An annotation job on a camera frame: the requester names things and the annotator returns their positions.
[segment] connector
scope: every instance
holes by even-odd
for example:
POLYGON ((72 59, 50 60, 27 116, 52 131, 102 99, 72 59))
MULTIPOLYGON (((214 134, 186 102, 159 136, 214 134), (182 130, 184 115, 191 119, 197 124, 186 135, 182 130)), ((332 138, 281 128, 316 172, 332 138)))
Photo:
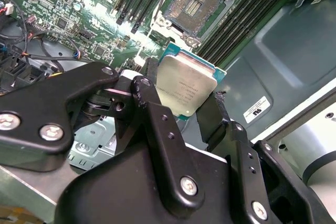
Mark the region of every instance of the connector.
POLYGON ((12 3, 7 3, 5 5, 5 8, 6 8, 5 15, 10 15, 14 12, 14 5, 12 3))

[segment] gray metal panel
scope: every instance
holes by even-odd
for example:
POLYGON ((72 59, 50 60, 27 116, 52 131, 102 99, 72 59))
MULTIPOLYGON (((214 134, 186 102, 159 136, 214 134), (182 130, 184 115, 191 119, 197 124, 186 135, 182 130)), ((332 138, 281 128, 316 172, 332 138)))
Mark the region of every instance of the gray metal panel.
POLYGON ((254 138, 336 77, 336 0, 282 8, 228 66, 226 108, 254 138), (271 106, 249 124, 261 97, 271 106))

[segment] screw hole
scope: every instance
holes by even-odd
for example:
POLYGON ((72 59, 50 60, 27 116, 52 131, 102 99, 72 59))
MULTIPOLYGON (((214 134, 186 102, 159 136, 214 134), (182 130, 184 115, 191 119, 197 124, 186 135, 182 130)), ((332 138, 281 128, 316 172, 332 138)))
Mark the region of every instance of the screw hole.
POLYGON ((333 117, 334 117, 334 113, 331 112, 331 113, 328 113, 325 118, 333 118, 333 117))
POLYGON ((279 145, 279 149, 280 149, 280 150, 283 150, 283 149, 285 149, 285 148, 286 148, 286 145, 285 145, 285 144, 280 144, 280 145, 279 145))
POLYGON ((141 82, 143 83, 143 84, 145 84, 145 85, 147 85, 147 86, 150 86, 151 84, 149 83, 149 80, 147 80, 147 79, 141 79, 141 82))
POLYGON ((171 140, 173 140, 173 139, 175 138, 174 133, 170 132, 170 133, 168 134, 168 138, 171 139, 171 140))
POLYGON ((257 173, 256 170, 255 170, 252 166, 250 166, 249 169, 250 169, 250 171, 251 171, 253 174, 256 174, 256 173, 257 173))
POLYGON ((124 108, 125 108, 125 104, 123 102, 117 102, 115 104, 115 107, 116 107, 116 111, 122 111, 124 108))

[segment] black plastic bracket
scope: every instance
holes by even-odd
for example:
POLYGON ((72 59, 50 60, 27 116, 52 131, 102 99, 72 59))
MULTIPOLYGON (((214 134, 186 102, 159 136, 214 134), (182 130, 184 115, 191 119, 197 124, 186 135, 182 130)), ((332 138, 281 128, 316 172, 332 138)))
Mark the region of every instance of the black plastic bracket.
POLYGON ((16 115, 20 123, 0 130, 0 164, 46 172, 59 168, 73 139, 73 125, 86 98, 118 81, 118 73, 94 62, 0 97, 0 114, 16 115), (61 128, 62 137, 47 141, 43 126, 61 128))
POLYGON ((144 129, 161 201, 175 216, 187 218, 202 206, 205 193, 174 116, 168 107, 161 105, 149 79, 135 77, 131 92, 138 109, 130 126, 117 139, 117 153, 132 145, 134 136, 144 129), (181 179, 184 177, 196 184, 195 195, 188 195, 182 189, 181 179))

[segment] green circuit board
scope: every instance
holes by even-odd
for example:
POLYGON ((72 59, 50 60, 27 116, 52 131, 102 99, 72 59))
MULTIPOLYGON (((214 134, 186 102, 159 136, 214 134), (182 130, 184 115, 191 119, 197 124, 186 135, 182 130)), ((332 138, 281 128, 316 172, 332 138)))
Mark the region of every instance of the green circuit board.
MULTIPOLYGON (((136 56, 142 59, 146 57, 160 57, 170 41, 175 41, 174 36, 160 32, 158 29, 151 29, 154 22, 153 17, 158 12, 162 15, 173 15, 172 3, 176 0, 15 0, 22 8, 26 17, 36 16, 36 21, 31 25, 36 30, 56 30, 70 37, 78 45, 83 54, 92 59, 103 61, 112 67, 127 68, 129 60, 136 56), (130 12, 139 10, 143 14, 143 19, 136 33, 131 32, 132 26, 136 23, 136 16, 118 24, 118 16, 129 1, 133 1, 130 12)), ((211 0, 213 5, 211 10, 205 10, 206 15, 202 16, 201 26, 192 27, 188 33, 181 31, 181 26, 174 27, 181 32, 183 38, 194 33, 194 38, 206 41, 211 35, 216 33, 216 28, 221 24, 221 18, 225 13, 230 13, 236 7, 233 0, 230 8, 225 8, 225 0, 211 0)), ((193 18, 193 15, 201 10, 204 12, 205 3, 192 0, 189 6, 182 6, 193 18)), ((54 40, 71 48, 69 42, 62 37, 54 35, 54 40)))

